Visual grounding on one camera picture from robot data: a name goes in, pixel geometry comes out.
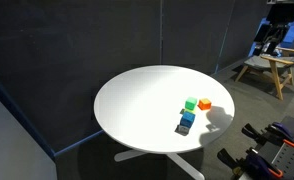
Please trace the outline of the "blue orange clamp upper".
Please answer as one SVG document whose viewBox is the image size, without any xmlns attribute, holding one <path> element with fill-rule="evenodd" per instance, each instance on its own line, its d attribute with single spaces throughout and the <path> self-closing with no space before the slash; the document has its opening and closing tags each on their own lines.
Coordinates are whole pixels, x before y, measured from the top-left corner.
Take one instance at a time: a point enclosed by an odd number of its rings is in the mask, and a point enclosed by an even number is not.
<svg viewBox="0 0 294 180">
<path fill-rule="evenodd" d="M 282 123 L 273 122 L 269 124 L 265 131 L 256 131 L 249 123 L 247 123 L 241 130 L 243 134 L 252 138 L 256 143 L 265 145 L 270 142 L 277 146 L 287 144 L 294 147 L 294 135 Z"/>
</svg>

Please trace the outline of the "blue block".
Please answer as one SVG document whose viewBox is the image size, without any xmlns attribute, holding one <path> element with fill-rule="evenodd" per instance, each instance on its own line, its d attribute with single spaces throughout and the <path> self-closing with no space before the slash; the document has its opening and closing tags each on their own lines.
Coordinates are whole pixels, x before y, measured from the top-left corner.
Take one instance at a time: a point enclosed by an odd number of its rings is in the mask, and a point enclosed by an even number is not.
<svg viewBox="0 0 294 180">
<path fill-rule="evenodd" d="M 190 128 L 193 125 L 194 120 L 195 120 L 195 115 L 193 113 L 186 111 L 183 113 L 181 117 L 180 124 L 182 126 Z"/>
</svg>

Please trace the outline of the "orange block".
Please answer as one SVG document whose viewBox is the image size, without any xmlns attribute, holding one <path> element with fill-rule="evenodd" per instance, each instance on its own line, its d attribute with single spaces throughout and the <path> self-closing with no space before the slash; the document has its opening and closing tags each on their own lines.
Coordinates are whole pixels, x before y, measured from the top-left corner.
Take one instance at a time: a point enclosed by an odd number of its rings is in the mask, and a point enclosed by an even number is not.
<svg viewBox="0 0 294 180">
<path fill-rule="evenodd" d="M 200 99 L 198 102 L 198 107 L 201 110 L 208 110 L 211 108 L 211 101 L 207 98 Z"/>
</svg>

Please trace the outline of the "blue orange clamp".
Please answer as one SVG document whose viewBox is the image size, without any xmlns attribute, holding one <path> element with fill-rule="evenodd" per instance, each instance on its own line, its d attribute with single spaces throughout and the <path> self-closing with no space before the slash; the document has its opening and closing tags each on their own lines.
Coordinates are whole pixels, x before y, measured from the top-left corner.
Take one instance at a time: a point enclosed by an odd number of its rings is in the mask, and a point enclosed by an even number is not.
<svg viewBox="0 0 294 180">
<path fill-rule="evenodd" d="M 283 172 L 260 156 L 253 148 L 246 151 L 246 158 L 234 160 L 225 148 L 217 153 L 217 158 L 228 166 L 235 178 L 247 175 L 252 180 L 280 180 Z"/>
<path fill-rule="evenodd" d="M 294 147 L 294 135 L 282 123 L 273 122 L 269 124 L 265 131 L 256 131 L 249 123 L 247 123 L 241 130 L 243 134 L 252 138 L 256 143 L 265 145 L 270 142 L 277 146 L 287 144 Z"/>
</svg>

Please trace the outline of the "black perforated board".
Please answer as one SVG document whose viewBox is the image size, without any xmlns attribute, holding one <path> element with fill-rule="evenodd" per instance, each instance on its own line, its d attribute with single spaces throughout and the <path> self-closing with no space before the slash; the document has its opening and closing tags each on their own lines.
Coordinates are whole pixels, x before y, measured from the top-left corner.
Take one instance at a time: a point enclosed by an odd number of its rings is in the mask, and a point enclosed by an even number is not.
<svg viewBox="0 0 294 180">
<path fill-rule="evenodd" d="M 294 117 L 286 116 L 281 123 L 294 136 Z M 264 146 L 257 145 L 255 150 L 283 172 L 283 177 L 278 180 L 294 180 L 294 147 L 286 143 L 277 146 L 267 142 Z"/>
</svg>

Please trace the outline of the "round white table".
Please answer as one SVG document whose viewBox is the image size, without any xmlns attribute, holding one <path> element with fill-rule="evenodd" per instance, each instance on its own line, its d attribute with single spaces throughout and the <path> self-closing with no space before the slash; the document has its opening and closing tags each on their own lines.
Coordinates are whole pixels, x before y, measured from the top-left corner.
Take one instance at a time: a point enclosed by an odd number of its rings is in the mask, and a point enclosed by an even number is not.
<svg viewBox="0 0 294 180">
<path fill-rule="evenodd" d="M 194 110 L 187 135 L 176 132 L 185 101 L 207 98 L 212 107 Z M 97 93 L 93 111 L 109 137 L 128 149 L 117 162 L 143 154 L 164 154 L 195 180 L 204 175 L 180 157 L 207 146 L 231 125 L 235 105 L 230 93 L 212 77 L 185 67 L 153 65 L 123 72 Z"/>
</svg>

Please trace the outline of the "green block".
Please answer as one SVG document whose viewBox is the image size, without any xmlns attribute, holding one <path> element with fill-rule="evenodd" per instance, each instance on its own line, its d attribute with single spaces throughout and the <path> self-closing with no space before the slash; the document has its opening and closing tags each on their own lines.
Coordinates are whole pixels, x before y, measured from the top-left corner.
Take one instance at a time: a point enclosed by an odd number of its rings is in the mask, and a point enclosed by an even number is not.
<svg viewBox="0 0 294 180">
<path fill-rule="evenodd" d="M 188 110 L 193 110 L 197 105 L 197 99 L 194 97 L 188 97 L 185 101 L 185 108 Z"/>
</svg>

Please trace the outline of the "black equipment on stand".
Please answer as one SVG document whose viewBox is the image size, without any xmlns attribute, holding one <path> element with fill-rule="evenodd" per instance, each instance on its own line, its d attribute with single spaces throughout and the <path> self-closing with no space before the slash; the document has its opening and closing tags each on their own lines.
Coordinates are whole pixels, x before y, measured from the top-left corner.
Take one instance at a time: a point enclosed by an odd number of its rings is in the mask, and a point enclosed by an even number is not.
<svg viewBox="0 0 294 180">
<path fill-rule="evenodd" d="M 254 55 L 272 54 L 294 22 L 294 0 L 266 0 L 266 4 L 271 6 L 268 24 L 262 24 L 254 38 Z"/>
</svg>

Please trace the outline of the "yellow-green block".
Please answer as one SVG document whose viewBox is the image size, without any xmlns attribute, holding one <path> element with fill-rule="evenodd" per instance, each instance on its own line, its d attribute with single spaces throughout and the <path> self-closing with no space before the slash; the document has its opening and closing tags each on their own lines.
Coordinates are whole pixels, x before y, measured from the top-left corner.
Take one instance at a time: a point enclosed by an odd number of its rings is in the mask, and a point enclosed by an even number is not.
<svg viewBox="0 0 294 180">
<path fill-rule="evenodd" d="M 189 113 L 195 114 L 194 110 L 189 110 L 189 109 L 184 109 L 184 112 L 189 112 Z"/>
</svg>

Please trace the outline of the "blue orange clamp lower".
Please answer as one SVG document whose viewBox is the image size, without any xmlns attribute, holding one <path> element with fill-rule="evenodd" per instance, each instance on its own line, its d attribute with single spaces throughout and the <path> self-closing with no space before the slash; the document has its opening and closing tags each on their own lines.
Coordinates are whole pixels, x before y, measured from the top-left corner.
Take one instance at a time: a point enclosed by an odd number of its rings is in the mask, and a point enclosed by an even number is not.
<svg viewBox="0 0 294 180">
<path fill-rule="evenodd" d="M 228 166 L 235 178 L 247 175 L 252 180 L 280 180 L 283 172 L 260 156 L 253 148 L 246 151 L 246 158 L 234 160 L 225 148 L 217 153 L 217 158 Z"/>
</svg>

